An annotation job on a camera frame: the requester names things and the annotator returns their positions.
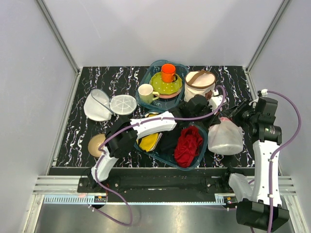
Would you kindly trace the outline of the white mesh pink-zipper laundry bag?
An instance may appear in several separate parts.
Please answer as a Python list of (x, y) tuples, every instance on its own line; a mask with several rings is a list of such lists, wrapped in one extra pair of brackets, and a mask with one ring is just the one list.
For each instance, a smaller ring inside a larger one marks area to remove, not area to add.
[(208, 150), (221, 155), (234, 155), (242, 152), (242, 128), (230, 119), (221, 117), (220, 124), (215, 124), (209, 128)]

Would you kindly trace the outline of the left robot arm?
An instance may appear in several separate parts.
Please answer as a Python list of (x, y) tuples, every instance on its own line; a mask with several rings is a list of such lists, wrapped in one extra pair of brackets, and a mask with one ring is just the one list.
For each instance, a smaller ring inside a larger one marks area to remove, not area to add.
[[(196, 117), (186, 117), (187, 113), (194, 113), (199, 109), (197, 101), (202, 98), (207, 102), (207, 114)], [(181, 126), (183, 123), (211, 119), (225, 102), (223, 95), (218, 95), (206, 100), (202, 96), (195, 96), (185, 107), (172, 108), (161, 114), (140, 119), (119, 118), (110, 131), (106, 134), (106, 140), (99, 145), (101, 156), (91, 169), (92, 177), (88, 180), (88, 187), (94, 192), (104, 189), (112, 167), (119, 158), (124, 157), (134, 146), (138, 139), (153, 133), (168, 132)]]

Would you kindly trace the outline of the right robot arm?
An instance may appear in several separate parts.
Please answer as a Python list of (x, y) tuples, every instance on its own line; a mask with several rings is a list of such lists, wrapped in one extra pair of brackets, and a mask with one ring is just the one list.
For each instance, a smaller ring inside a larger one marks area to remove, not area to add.
[(243, 99), (226, 111), (227, 117), (251, 134), (255, 154), (254, 183), (233, 168), (221, 179), (225, 192), (234, 192), (237, 198), (238, 224), (273, 233), (290, 217), (282, 206), (278, 184), (278, 159), (282, 130), (274, 125), (278, 101), (260, 97), (257, 102)]

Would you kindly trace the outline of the beige brown-trimmed round bag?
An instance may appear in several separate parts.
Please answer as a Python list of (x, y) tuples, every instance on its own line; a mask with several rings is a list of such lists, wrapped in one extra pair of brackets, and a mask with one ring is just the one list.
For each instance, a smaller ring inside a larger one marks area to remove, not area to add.
[(191, 71), (185, 77), (184, 101), (188, 102), (196, 95), (209, 100), (213, 96), (216, 76), (210, 71)]

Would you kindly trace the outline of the yellow and black bra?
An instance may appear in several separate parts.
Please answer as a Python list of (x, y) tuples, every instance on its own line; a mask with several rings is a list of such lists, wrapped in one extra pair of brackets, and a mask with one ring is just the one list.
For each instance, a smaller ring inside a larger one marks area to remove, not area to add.
[(145, 152), (153, 151), (158, 145), (163, 133), (153, 133), (136, 140), (137, 145)]

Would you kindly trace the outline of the white mesh grey-trimmed laundry bag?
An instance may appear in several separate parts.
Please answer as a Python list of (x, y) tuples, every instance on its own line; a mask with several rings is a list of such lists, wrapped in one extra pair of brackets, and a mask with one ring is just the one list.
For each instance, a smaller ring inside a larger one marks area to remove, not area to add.
[(137, 108), (137, 101), (130, 95), (117, 95), (110, 98), (100, 89), (92, 89), (84, 104), (84, 113), (87, 118), (103, 122), (112, 116), (127, 116)]

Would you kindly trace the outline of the red garment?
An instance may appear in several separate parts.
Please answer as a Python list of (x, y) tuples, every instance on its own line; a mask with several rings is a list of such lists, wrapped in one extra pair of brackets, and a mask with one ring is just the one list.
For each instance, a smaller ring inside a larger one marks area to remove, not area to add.
[(194, 158), (199, 155), (199, 147), (202, 143), (203, 138), (197, 127), (191, 125), (183, 129), (174, 150), (177, 165), (183, 168), (189, 167)]

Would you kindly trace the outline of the teal tray with clothes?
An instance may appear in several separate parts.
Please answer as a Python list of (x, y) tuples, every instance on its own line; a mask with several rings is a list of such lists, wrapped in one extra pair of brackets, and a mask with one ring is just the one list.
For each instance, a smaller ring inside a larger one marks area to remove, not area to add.
[(183, 171), (198, 167), (207, 149), (207, 132), (189, 121), (174, 119), (171, 112), (148, 112), (135, 127), (135, 148), (168, 166)]

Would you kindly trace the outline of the black garment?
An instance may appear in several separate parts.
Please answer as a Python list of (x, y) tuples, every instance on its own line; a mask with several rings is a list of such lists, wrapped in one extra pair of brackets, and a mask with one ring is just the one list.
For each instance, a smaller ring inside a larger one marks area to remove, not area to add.
[(173, 155), (181, 132), (181, 128), (175, 128), (172, 131), (164, 132), (157, 146), (158, 153), (163, 156)]

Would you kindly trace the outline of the pink plate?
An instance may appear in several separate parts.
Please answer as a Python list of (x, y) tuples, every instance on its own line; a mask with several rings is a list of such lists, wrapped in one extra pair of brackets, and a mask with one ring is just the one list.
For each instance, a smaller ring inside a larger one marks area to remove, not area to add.
[(160, 94), (159, 98), (160, 99), (171, 99), (171, 98), (174, 98), (174, 97), (176, 97), (176, 96), (178, 96), (180, 94), (181, 90), (182, 90), (182, 88), (179, 88), (177, 92), (169, 94), (169, 95), (168, 94)]

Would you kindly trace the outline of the green polka dot plate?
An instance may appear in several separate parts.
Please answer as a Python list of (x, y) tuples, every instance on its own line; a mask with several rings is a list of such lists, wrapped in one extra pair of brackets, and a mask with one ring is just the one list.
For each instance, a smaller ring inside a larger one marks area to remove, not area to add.
[(161, 95), (171, 95), (182, 88), (182, 79), (175, 75), (174, 81), (166, 83), (162, 80), (161, 72), (156, 73), (150, 80), (149, 84), (153, 87), (154, 91)]

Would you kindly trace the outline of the teal tray with dishes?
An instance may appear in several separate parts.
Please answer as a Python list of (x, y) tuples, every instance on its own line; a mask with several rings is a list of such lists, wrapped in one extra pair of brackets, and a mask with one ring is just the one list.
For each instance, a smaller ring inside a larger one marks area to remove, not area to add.
[[(175, 66), (175, 80), (171, 83), (165, 83), (161, 79), (161, 68), (165, 64)], [(188, 73), (188, 67), (183, 64), (168, 60), (154, 61), (140, 82), (140, 85), (149, 84), (153, 87), (153, 100), (151, 103), (144, 102), (137, 90), (135, 94), (137, 103), (149, 110), (167, 111), (176, 107), (184, 96), (185, 77)]]

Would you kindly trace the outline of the orange cup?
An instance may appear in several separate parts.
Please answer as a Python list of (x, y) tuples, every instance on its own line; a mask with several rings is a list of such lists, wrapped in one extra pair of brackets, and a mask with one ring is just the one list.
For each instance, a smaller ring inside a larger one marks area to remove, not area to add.
[(165, 83), (172, 83), (176, 81), (176, 67), (173, 64), (164, 64), (161, 67), (161, 78)]

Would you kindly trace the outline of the pale green mug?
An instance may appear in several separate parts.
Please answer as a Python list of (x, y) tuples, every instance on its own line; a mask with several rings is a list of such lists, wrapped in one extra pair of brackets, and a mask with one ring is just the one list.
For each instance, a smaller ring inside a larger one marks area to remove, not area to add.
[(159, 93), (154, 91), (153, 86), (147, 83), (139, 86), (138, 94), (140, 99), (147, 104), (151, 104), (153, 101), (159, 99)]

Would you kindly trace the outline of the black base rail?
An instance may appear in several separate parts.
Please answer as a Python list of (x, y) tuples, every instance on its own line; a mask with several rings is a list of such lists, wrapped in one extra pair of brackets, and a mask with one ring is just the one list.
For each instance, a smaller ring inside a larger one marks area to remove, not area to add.
[(109, 202), (121, 202), (122, 195), (132, 203), (214, 202), (215, 194), (232, 194), (229, 175), (254, 175), (254, 168), (197, 168), (181, 171), (173, 168), (114, 168), (101, 187), (88, 170), (79, 176), (54, 177), (47, 191), (53, 195), (102, 195)]

